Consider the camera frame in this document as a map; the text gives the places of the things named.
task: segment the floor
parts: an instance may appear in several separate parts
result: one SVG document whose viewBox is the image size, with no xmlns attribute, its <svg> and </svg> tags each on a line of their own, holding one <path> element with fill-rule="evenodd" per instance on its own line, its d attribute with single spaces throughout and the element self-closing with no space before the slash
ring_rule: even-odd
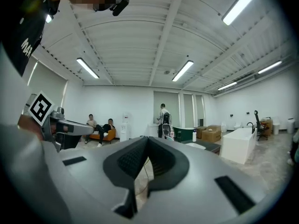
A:
<svg viewBox="0 0 299 224">
<path fill-rule="evenodd" d="M 290 150 L 291 142 L 292 135 L 280 132 L 279 135 L 270 136 L 268 140 L 257 141 L 254 151 L 244 165 L 226 159 L 223 159 L 223 161 L 251 176 L 264 187 L 267 193 L 270 193 L 282 187 L 292 175 L 292 167 L 286 162 L 289 158 L 287 152 Z M 82 141 L 78 143 L 76 149 L 95 148 L 97 145 L 96 140 L 92 140 L 87 144 Z M 147 185 L 152 179 L 154 179 L 153 168 L 150 161 L 147 160 L 135 180 L 138 209 L 141 209 L 147 200 Z"/>
</svg>

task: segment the man sitting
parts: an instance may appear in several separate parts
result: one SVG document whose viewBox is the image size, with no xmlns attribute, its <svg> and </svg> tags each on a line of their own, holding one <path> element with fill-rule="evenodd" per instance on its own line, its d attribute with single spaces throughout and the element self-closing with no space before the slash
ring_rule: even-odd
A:
<svg viewBox="0 0 299 224">
<path fill-rule="evenodd" d="M 99 131 L 99 133 L 100 133 L 100 140 L 99 140 L 98 147 L 101 147 L 102 146 L 102 142 L 103 142 L 103 138 L 107 137 L 108 131 L 115 129 L 115 127 L 113 126 L 113 119 L 108 119 L 108 124 L 105 124 L 103 126 L 99 126 L 99 129 L 101 129 L 102 132 Z"/>
<path fill-rule="evenodd" d="M 90 114 L 88 117 L 89 117 L 89 120 L 86 122 L 86 124 L 92 126 L 94 131 L 98 131 L 99 132 L 99 134 L 100 134 L 99 145 L 102 146 L 103 137 L 107 137 L 108 133 L 106 133 L 105 130 L 101 126 L 99 126 L 97 124 L 97 122 L 93 119 L 93 115 L 92 114 Z M 86 144 L 88 143 L 88 140 L 89 140 L 89 135 L 87 135 L 85 137 L 85 143 Z"/>
</svg>

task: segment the shoe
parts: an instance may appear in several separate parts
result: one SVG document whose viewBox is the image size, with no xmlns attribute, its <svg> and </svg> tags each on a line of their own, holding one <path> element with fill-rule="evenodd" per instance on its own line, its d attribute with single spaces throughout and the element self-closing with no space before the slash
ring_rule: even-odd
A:
<svg viewBox="0 0 299 224">
<path fill-rule="evenodd" d="M 289 165 L 291 165 L 291 166 L 294 166 L 294 162 L 293 162 L 292 159 L 288 159 L 287 163 L 288 163 Z"/>
</svg>

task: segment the fluorescent light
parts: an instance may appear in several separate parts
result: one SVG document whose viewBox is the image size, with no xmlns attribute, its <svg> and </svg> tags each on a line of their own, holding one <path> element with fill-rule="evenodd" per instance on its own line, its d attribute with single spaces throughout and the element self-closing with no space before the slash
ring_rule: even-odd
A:
<svg viewBox="0 0 299 224">
<path fill-rule="evenodd" d="M 223 87 L 219 88 L 218 90 L 221 91 L 221 90 L 224 90 L 224 89 L 226 89 L 226 88 L 228 88 L 228 87 L 231 87 L 231 86 L 233 86 L 233 85 L 236 85 L 236 84 L 237 84 L 237 82 L 233 82 L 233 83 L 231 83 L 231 84 L 228 84 L 228 85 L 226 85 L 226 86 L 223 86 Z"/>
<path fill-rule="evenodd" d="M 52 21 L 52 16 L 48 15 L 46 18 L 46 22 L 49 23 L 50 21 Z"/>
<path fill-rule="evenodd" d="M 176 76 L 172 79 L 173 82 L 176 82 L 181 76 L 194 64 L 193 61 L 187 61 L 183 68 L 176 74 Z"/>
<path fill-rule="evenodd" d="M 266 67 L 265 69 L 260 70 L 258 73 L 259 73 L 259 74 L 262 74 L 262 73 L 264 73 L 265 71 L 268 71 L 268 70 L 272 69 L 273 67 L 280 65 L 281 63 L 282 63 L 282 61 L 276 62 L 276 63 L 274 63 L 273 65 L 268 66 L 268 67 Z"/>
<path fill-rule="evenodd" d="M 238 0 L 237 3 L 229 9 L 229 12 L 224 15 L 222 19 L 223 22 L 229 26 L 251 1 L 252 0 Z"/>
<path fill-rule="evenodd" d="M 88 71 L 89 74 L 91 74 L 94 78 L 98 79 L 99 76 L 89 67 L 89 65 L 86 64 L 86 62 L 82 58 L 77 58 L 77 62 L 83 66 L 85 70 Z"/>
<path fill-rule="evenodd" d="M 36 64 L 34 65 L 34 67 L 33 67 L 33 70 L 32 70 L 32 72 L 31 72 L 30 77 L 29 77 L 29 80 L 28 80 L 28 82 L 27 82 L 27 86 L 29 86 L 30 80 L 31 80 L 31 78 L 32 78 L 32 75 L 33 75 L 34 70 L 36 69 L 36 66 L 37 66 L 37 63 L 36 63 Z"/>
</svg>

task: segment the cable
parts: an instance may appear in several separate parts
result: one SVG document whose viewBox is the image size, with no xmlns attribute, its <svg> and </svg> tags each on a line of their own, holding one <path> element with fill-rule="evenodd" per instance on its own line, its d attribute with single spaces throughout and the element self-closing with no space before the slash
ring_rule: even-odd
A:
<svg viewBox="0 0 299 224">
<path fill-rule="evenodd" d="M 148 160 L 147 160 L 147 162 L 144 164 L 144 166 L 148 163 L 150 161 L 150 159 L 148 158 Z M 145 167 L 144 167 L 144 169 L 145 169 Z M 146 171 L 145 171 L 146 172 Z"/>
<path fill-rule="evenodd" d="M 146 171 L 146 169 L 145 169 L 145 165 L 148 163 L 150 161 L 150 159 L 148 159 L 148 161 L 144 164 L 144 170 L 145 170 L 145 173 L 146 173 L 146 176 L 148 177 L 148 184 L 146 184 L 146 186 L 145 186 L 145 188 L 140 192 L 140 193 L 138 193 L 138 194 L 136 194 L 135 196 L 138 196 L 139 194 L 141 194 L 141 193 L 143 193 L 144 191 L 145 191 L 145 189 L 148 187 L 148 185 L 149 185 L 149 181 L 150 181 L 150 179 L 149 179 L 149 175 L 148 175 L 148 172 Z"/>
</svg>

